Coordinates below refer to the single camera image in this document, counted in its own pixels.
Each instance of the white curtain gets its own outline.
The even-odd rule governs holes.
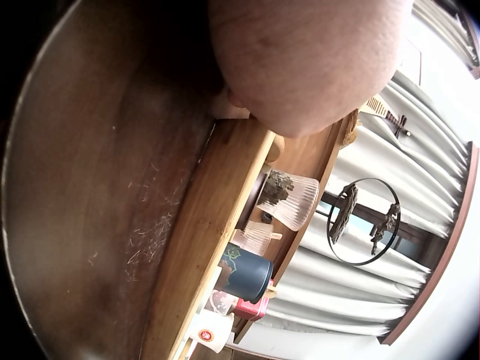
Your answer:
[[[415,0],[412,14],[436,32],[466,65],[470,68],[478,66],[479,60],[473,44],[459,19],[451,16],[432,0]]]
[[[397,72],[380,95],[398,118],[407,117],[411,136],[397,139],[384,119],[360,113],[358,137],[340,150],[325,191],[337,196],[357,179],[383,179],[399,197],[403,222],[447,238],[463,193],[466,144],[402,74]],[[375,181],[358,186],[358,203],[386,214],[393,202],[390,191]],[[389,322],[405,314],[430,269],[393,249],[368,265],[344,264],[329,248],[325,232],[326,217],[315,214],[277,286],[277,297],[259,322],[293,331],[386,334]],[[364,261],[371,258],[370,239],[350,222],[336,253],[350,262]]]
[[[326,217],[315,214],[259,323],[304,332],[387,333],[385,322],[405,314],[406,300],[415,297],[430,270],[392,249],[369,265],[343,264],[330,250],[325,229]],[[348,225],[336,252],[365,260],[370,238]]]

